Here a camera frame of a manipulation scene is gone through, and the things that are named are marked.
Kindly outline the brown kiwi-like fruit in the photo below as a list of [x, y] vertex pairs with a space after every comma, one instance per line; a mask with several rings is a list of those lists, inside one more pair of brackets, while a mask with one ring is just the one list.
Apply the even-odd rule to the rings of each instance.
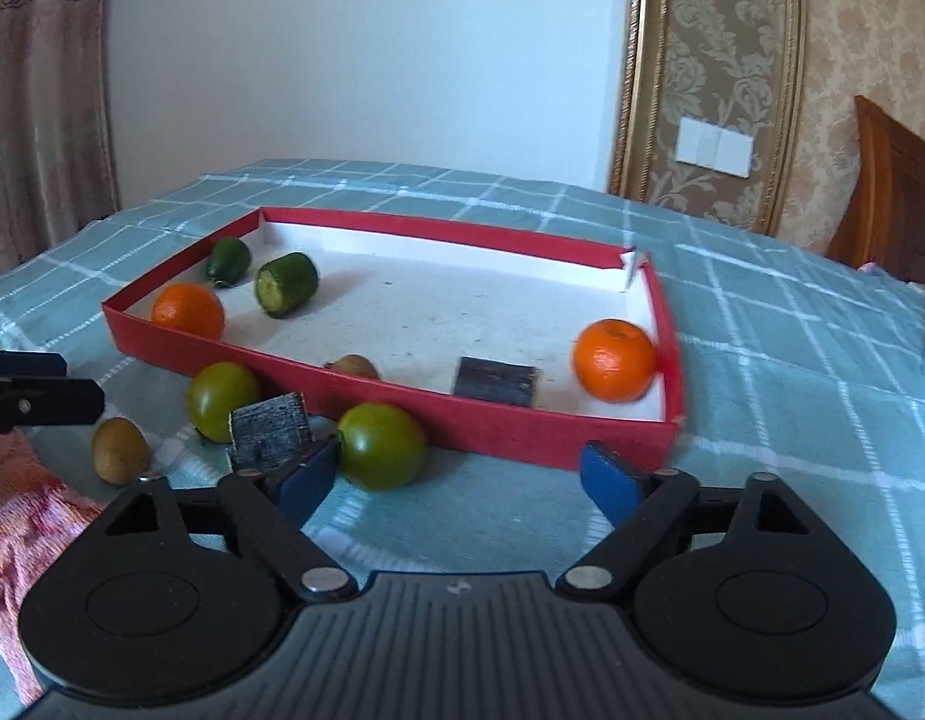
[[92, 465], [106, 483], [125, 486], [143, 475], [151, 463], [151, 450], [142, 431], [125, 418], [101, 422], [92, 434]]

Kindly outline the large green tomato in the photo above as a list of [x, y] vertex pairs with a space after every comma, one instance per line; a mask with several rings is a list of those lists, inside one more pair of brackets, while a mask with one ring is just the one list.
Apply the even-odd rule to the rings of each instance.
[[261, 399], [261, 386], [249, 367], [236, 362], [217, 362], [192, 379], [187, 392], [188, 417], [197, 433], [211, 442], [231, 440], [229, 417], [243, 406]]

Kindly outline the small green tomato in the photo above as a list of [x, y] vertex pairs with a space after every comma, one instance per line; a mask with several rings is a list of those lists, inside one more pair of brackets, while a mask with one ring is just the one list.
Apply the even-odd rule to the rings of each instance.
[[407, 411], [389, 403], [360, 403], [337, 424], [340, 471], [369, 493], [414, 483], [426, 463], [426, 436]]

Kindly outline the small orange mandarin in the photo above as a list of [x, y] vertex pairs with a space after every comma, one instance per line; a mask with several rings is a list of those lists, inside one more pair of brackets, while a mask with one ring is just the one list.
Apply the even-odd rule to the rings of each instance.
[[656, 344], [634, 323], [599, 320], [579, 333], [571, 364], [574, 377], [591, 397], [628, 403], [651, 388], [657, 374]]

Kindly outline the small brown longan fruit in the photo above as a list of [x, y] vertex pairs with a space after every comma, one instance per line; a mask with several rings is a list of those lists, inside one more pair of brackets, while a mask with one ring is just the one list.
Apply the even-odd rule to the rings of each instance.
[[335, 372], [335, 374], [342, 374], [342, 376], [361, 377], [362, 379], [371, 380], [381, 378], [378, 369], [368, 358], [355, 355], [355, 353], [343, 355], [341, 358], [326, 362], [324, 369], [325, 371]]

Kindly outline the small dark sugarcane piece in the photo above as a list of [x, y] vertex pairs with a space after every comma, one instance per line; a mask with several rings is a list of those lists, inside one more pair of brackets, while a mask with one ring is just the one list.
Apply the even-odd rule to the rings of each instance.
[[464, 356], [457, 366], [453, 395], [496, 405], [532, 408], [538, 376], [537, 367]]

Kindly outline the large orange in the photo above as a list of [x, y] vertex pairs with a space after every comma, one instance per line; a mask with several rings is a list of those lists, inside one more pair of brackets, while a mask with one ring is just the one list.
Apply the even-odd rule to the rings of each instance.
[[149, 320], [160, 327], [219, 340], [223, 336], [226, 314], [217, 294], [206, 286], [174, 283], [158, 294]]

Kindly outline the green cucumber end piece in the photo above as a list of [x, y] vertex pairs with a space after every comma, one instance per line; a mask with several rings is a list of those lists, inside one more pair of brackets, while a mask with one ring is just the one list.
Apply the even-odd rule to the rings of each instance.
[[221, 238], [206, 259], [205, 276], [217, 288], [236, 286], [249, 271], [252, 254], [241, 238]]

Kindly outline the pink towel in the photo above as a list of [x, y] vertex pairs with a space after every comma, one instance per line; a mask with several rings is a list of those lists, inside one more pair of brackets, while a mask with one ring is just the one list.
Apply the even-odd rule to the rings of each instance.
[[25, 706], [41, 697], [42, 688], [19, 639], [21, 605], [99, 512], [98, 504], [42, 466], [23, 434], [0, 434], [0, 653]]

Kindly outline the teal checked bedsheet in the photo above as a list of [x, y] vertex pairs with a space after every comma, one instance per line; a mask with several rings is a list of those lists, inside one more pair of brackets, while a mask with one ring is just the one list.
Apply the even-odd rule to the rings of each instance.
[[57, 351], [98, 380], [176, 486], [226, 472], [194, 433], [187, 383], [119, 353], [104, 299], [261, 206], [380, 211], [633, 245], [663, 282], [684, 369], [675, 463], [713, 486], [780, 475], [894, 601], [876, 691], [925, 718], [925, 291], [776, 239], [572, 185], [442, 167], [270, 160], [88, 224], [0, 275], [0, 348]]

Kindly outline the red shallow cardboard box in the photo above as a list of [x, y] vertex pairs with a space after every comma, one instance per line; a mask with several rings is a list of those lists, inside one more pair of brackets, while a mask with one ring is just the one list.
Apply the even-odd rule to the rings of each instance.
[[[571, 470], [602, 442], [643, 470], [663, 465], [684, 422], [679, 343], [648, 255], [620, 245], [482, 224], [314, 208], [261, 208], [226, 226], [256, 263], [303, 252], [318, 292], [295, 314], [262, 312], [250, 284], [221, 294], [219, 340], [158, 327], [149, 312], [172, 283], [199, 281], [213, 239], [163, 260], [104, 302], [117, 348], [192, 376], [244, 364], [314, 415], [338, 418], [363, 401], [409, 411], [433, 445]], [[602, 319], [643, 328], [659, 371], [641, 400], [604, 403], [579, 387], [574, 340]], [[361, 355], [379, 380], [324, 364]], [[540, 371], [532, 408], [453, 395], [460, 358]]]

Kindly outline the beige curtain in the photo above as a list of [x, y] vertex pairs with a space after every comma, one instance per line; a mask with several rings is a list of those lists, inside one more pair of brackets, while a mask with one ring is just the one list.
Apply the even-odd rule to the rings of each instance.
[[104, 0], [0, 0], [0, 275], [117, 210]]

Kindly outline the wooden headboard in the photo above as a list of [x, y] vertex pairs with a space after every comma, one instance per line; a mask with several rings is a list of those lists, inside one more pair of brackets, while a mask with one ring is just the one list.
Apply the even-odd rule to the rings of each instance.
[[825, 257], [925, 286], [925, 141], [855, 98], [860, 175]]

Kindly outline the white wall switch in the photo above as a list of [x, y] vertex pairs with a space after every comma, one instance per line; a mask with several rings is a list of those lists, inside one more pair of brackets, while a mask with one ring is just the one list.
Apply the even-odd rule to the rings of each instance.
[[677, 163], [747, 179], [752, 169], [753, 137], [708, 122], [682, 117], [675, 142]]

